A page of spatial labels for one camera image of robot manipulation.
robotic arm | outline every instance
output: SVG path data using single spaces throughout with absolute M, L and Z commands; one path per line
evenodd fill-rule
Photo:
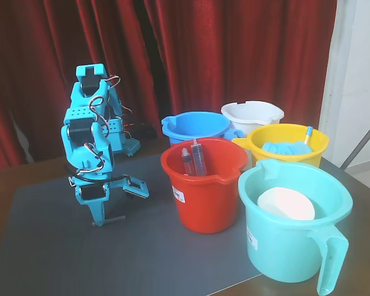
M 75 197 L 87 205 L 98 226 L 105 220 L 104 202 L 110 197 L 110 188 L 146 198 L 145 182 L 122 175 L 111 177 L 114 153 L 132 156 L 140 142 L 127 139 L 123 131 L 122 104 L 102 64 L 78 66 L 76 82 L 71 94 L 71 106 L 66 111 L 62 140 L 68 162 L 76 173 L 69 178 L 75 187 Z

table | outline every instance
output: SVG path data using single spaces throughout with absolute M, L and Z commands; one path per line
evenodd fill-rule
M 162 153 L 170 146 L 167 139 L 143 141 L 141 150 L 134 157 L 145 157 Z M 131 158 L 119 157 L 121 161 Z M 0 170 L 0 239 L 18 187 L 56 179 L 66 175 L 65 158 L 22 165 Z M 342 170 L 323 159 L 321 168 L 336 177 L 353 197 L 353 211 L 337 224 L 350 241 L 350 248 L 335 291 L 331 295 L 370 295 L 370 189 Z M 318 275 L 299 284 L 285 284 L 258 276 L 226 290 L 216 296 L 273 296 L 273 295 L 317 295 Z

label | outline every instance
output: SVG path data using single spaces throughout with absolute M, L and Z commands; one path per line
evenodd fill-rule
M 247 226 L 247 237 L 249 242 L 251 243 L 252 247 L 257 251 L 258 250 L 258 240 L 253 236 Z
M 175 198 L 178 199 L 180 202 L 183 202 L 185 204 L 184 194 L 181 191 L 179 191 L 178 189 L 174 188 L 174 186 L 172 186 L 172 187 L 173 187 L 173 192 L 174 192 Z

turquoise mug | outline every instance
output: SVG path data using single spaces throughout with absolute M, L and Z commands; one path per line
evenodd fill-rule
M 314 206 L 315 219 L 292 220 L 259 208 L 259 196 L 273 187 L 307 196 Z M 239 194 L 245 205 L 247 250 L 252 264 L 265 276 L 281 282 L 302 282 L 320 269 L 317 292 L 331 293 L 349 246 L 334 226 L 352 209 L 346 188 L 315 166 L 268 159 L 241 175 Z

red curtain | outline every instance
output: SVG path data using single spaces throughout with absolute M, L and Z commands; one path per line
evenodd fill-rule
M 175 114 L 267 101 L 318 127 L 333 0 L 145 0 Z
M 35 160 L 64 154 L 75 68 L 99 62 L 121 77 L 123 104 L 158 132 L 159 116 L 246 100 L 317 127 L 336 1 L 144 3 L 152 28 L 142 0 L 0 1 L 0 168 L 24 162 L 13 121 Z M 165 75 L 168 102 L 154 93 L 164 93 Z
M 24 161 L 11 117 L 35 160 L 64 154 L 60 128 L 75 68 L 101 62 L 121 77 L 123 105 L 159 127 L 132 0 L 0 1 L 0 167 Z

